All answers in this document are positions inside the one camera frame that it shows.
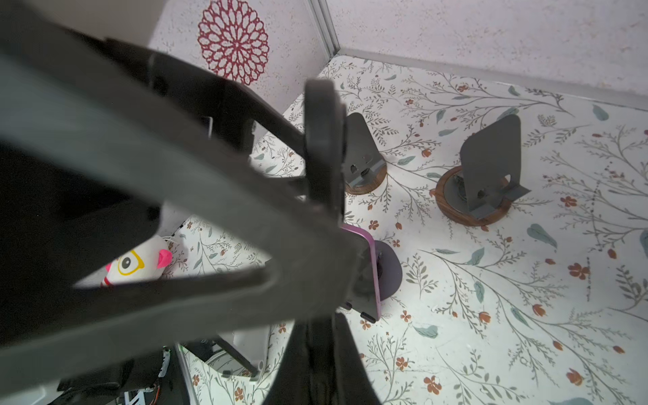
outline pink nose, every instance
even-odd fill
[[[172,254],[170,250],[162,249],[157,258],[157,268],[167,267],[171,263]]]

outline red mandala pattern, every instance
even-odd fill
[[[247,2],[212,1],[198,27],[198,43],[210,70],[244,84],[259,79],[268,63],[268,35]]]

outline speckled wall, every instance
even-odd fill
[[[329,60],[304,0],[168,0],[149,46],[248,84],[278,111]]]
[[[648,95],[646,0],[327,0],[342,48]]]

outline yellow eye outline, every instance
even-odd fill
[[[144,268],[144,261],[139,257],[139,255],[137,253],[135,253],[134,250],[131,250],[130,253],[133,253],[133,256],[135,256],[135,258],[137,259],[137,267],[135,268],[135,270],[133,270],[130,273],[122,273],[122,271],[121,271],[121,260],[117,260],[117,271],[121,275],[131,275],[131,274],[135,273],[137,270],[139,270],[141,268]]]

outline white wall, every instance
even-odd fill
[[[283,112],[303,91],[306,79],[317,76],[329,58],[305,0],[248,3],[264,24],[269,48],[264,72],[249,87]],[[198,43],[198,25],[209,5],[209,0],[168,0],[150,47],[208,69]]]
[[[47,19],[85,34],[146,46],[167,0],[27,0]]]
[[[343,49],[648,95],[646,0],[327,0]]]

